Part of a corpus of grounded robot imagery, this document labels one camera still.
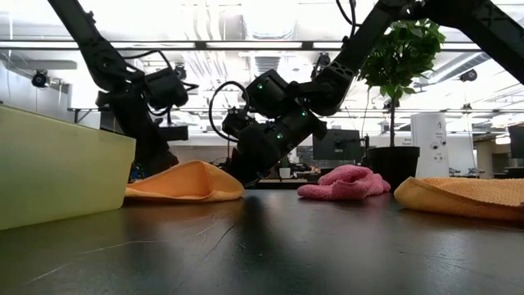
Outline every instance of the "green leaves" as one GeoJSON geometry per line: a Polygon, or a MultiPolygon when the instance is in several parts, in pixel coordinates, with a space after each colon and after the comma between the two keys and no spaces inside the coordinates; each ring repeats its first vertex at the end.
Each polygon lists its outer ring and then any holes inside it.
{"type": "Polygon", "coordinates": [[[396,93],[396,86],[388,84],[385,85],[384,88],[386,89],[387,95],[389,95],[390,98],[393,98],[396,93]]]}
{"type": "Polygon", "coordinates": [[[413,88],[405,87],[404,88],[404,93],[406,93],[406,94],[415,94],[416,91],[413,88]]]}
{"type": "Polygon", "coordinates": [[[445,36],[440,26],[428,19],[402,20],[391,24],[391,31],[377,41],[364,63],[359,79],[368,87],[379,87],[382,96],[397,101],[416,93],[409,86],[415,77],[433,70],[435,55],[445,36]]]}
{"type": "Polygon", "coordinates": [[[395,93],[393,94],[393,96],[391,96],[391,99],[394,102],[398,102],[400,100],[400,98],[402,98],[402,94],[404,94],[404,92],[402,91],[402,88],[401,87],[395,87],[395,93]]]}
{"type": "Polygon", "coordinates": [[[419,38],[423,37],[422,31],[420,29],[411,28],[411,29],[409,29],[409,31],[411,32],[411,34],[414,34],[415,36],[417,36],[419,38]]]}

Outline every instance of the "potted plant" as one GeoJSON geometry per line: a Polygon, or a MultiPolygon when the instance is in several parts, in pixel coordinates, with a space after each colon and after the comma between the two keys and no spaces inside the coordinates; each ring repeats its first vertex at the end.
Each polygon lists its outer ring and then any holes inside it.
{"type": "Polygon", "coordinates": [[[291,167],[289,166],[289,158],[287,155],[280,160],[280,167],[278,168],[278,174],[281,179],[291,178],[291,167]]]}
{"type": "Polygon", "coordinates": [[[397,21],[388,34],[380,37],[360,71],[359,79],[366,80],[368,91],[379,87],[380,94],[390,99],[390,146],[370,148],[368,160],[371,169],[382,175],[392,189],[415,176],[420,153],[419,147],[395,146],[395,109],[405,94],[415,93],[409,87],[413,78],[433,69],[444,40],[439,25],[428,19],[397,21]]]}

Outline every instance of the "computer monitor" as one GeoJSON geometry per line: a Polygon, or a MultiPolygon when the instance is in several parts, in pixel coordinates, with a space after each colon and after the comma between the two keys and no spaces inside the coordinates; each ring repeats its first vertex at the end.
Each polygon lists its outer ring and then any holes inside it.
{"type": "Polygon", "coordinates": [[[313,137],[315,160],[360,161],[362,155],[358,130],[330,129],[322,141],[313,137]]]}
{"type": "Polygon", "coordinates": [[[509,138],[511,143],[512,158],[524,158],[524,125],[523,126],[509,126],[508,127],[509,138]]]}

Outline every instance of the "pink towel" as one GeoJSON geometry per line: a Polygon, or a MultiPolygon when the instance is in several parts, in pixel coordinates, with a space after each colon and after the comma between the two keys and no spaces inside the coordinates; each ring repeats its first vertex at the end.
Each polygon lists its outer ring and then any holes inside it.
{"type": "Polygon", "coordinates": [[[319,185],[307,184],[298,188],[305,198],[336,201],[361,200],[367,196],[387,193],[391,186],[378,174],[360,166],[343,165],[322,176],[319,185]]]}

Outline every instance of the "translucent yellow bin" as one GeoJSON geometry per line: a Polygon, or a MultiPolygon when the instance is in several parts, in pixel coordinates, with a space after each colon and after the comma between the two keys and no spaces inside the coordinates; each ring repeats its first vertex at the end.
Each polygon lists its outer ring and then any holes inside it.
{"type": "Polygon", "coordinates": [[[122,206],[135,140],[0,106],[0,229],[122,206]]]}

